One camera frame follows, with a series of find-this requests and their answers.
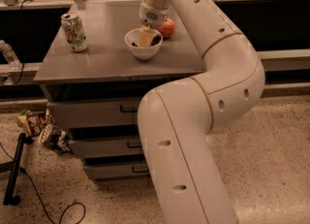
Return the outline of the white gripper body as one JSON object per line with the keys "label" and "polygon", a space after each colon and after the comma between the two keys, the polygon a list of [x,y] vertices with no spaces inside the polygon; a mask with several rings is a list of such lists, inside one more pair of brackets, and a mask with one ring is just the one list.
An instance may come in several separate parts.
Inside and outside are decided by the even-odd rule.
{"label": "white gripper body", "polygon": [[153,29],[158,29],[166,21],[169,9],[157,9],[151,7],[144,0],[139,5],[139,20],[144,26],[150,26]]}

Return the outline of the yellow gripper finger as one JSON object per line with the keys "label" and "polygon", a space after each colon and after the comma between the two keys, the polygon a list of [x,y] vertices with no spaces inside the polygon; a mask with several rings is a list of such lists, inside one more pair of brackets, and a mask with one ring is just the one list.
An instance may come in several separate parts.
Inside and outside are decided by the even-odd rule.
{"label": "yellow gripper finger", "polygon": [[155,37],[155,30],[149,26],[143,26],[139,30],[139,47],[140,48],[150,47],[154,37]]}

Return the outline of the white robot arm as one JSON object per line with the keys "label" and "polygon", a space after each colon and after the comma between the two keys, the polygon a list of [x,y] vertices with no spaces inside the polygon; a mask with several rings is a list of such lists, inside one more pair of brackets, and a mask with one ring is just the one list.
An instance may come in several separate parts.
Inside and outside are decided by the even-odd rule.
{"label": "white robot arm", "polygon": [[142,0],[152,26],[173,7],[204,72],[150,90],[140,101],[139,136],[167,224],[238,224],[206,142],[213,129],[244,115],[264,90],[264,67],[242,31],[212,0]]}

